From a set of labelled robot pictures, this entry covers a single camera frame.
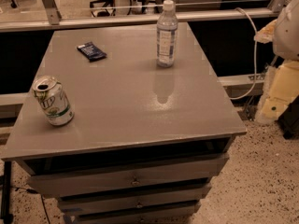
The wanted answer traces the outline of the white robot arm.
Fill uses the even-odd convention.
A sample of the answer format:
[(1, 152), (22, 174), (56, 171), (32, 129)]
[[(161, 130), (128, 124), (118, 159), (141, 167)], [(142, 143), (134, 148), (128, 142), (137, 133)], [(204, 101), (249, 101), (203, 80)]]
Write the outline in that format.
[(278, 68), (268, 68), (255, 115), (257, 122), (269, 124), (278, 120), (299, 95), (299, 0), (291, 0), (254, 40), (271, 42), (274, 54), (283, 59)]

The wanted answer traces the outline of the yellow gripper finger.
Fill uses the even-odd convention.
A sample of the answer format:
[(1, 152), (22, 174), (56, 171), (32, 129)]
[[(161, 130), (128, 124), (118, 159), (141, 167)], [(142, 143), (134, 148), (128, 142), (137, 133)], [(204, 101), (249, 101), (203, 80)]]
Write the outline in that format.
[(278, 68), (270, 66), (263, 82), (263, 95), (255, 120), (270, 124), (286, 111), (299, 95), (299, 62), (286, 60)]
[(266, 24), (264, 28), (257, 32), (254, 36), (254, 40), (263, 44), (272, 42), (276, 23), (277, 20), (273, 20)]

